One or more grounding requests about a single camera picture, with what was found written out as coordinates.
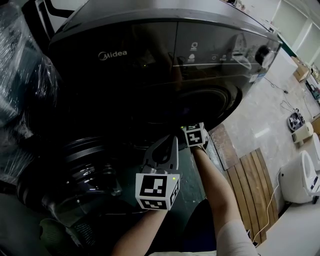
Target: toilet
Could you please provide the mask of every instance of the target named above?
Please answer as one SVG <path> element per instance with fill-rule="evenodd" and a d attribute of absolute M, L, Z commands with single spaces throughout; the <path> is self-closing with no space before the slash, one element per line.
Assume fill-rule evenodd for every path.
<path fill-rule="evenodd" d="M 306 150 L 280 169 L 280 185 L 284 200 L 303 204 L 320 196 L 320 178 Z"/>
<path fill-rule="evenodd" d="M 320 171 L 320 140 L 318 135 L 313 133 L 310 138 L 304 141 L 299 150 L 307 151 L 312 159 L 314 169 Z"/>

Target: tiled floor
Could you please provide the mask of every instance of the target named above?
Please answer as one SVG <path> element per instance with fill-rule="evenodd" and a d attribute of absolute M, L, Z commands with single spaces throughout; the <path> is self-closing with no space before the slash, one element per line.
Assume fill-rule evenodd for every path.
<path fill-rule="evenodd" d="M 306 122 L 311 121 L 312 117 L 319 114 L 320 107 L 305 84 L 299 84 L 294 76 L 285 82 L 281 82 L 278 76 L 272 73 L 267 73 L 266 78 L 278 87 L 287 90 L 288 94 L 284 94 L 278 88 L 273 88 L 263 78 L 250 89 L 239 107 L 223 124 L 238 157 L 261 148 L 273 188 L 275 188 L 280 167 L 299 152 L 298 146 L 293 143 L 287 125 L 290 107 L 282 101 L 287 100 L 294 108 L 298 108 Z M 275 198 L 280 211 L 284 205 L 280 189 L 277 189 Z"/>

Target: midea logo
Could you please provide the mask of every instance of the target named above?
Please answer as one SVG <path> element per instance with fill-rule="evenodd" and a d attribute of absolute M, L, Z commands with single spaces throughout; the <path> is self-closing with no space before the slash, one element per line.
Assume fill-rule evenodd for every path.
<path fill-rule="evenodd" d="M 118 56 L 122 56 L 122 55 L 127 55 L 127 51 L 124 50 L 124 51 L 115 51 L 114 53 L 112 52 L 105 52 L 105 51 L 102 51 L 98 54 L 98 58 L 100 61 L 105 61 L 106 59 L 108 58 L 112 58 L 112 57 L 118 57 Z"/>

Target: forearm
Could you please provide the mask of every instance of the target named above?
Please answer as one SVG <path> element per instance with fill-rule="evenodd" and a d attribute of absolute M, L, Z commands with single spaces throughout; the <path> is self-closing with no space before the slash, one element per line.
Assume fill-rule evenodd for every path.
<path fill-rule="evenodd" d="M 113 248 L 112 256 L 144 256 L 168 211 L 150 210 L 126 232 Z"/>
<path fill-rule="evenodd" d="M 212 209 L 214 229 L 217 235 L 227 222 L 235 219 L 241 220 L 237 201 L 228 181 L 207 154 L 198 147 L 191 150 Z"/>

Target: sleeve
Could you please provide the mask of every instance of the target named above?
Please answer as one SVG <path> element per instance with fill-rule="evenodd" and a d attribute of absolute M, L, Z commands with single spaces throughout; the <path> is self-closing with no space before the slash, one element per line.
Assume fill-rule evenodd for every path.
<path fill-rule="evenodd" d="M 226 223 L 216 239 L 217 256 L 257 256 L 257 250 L 252 244 L 241 220 Z"/>

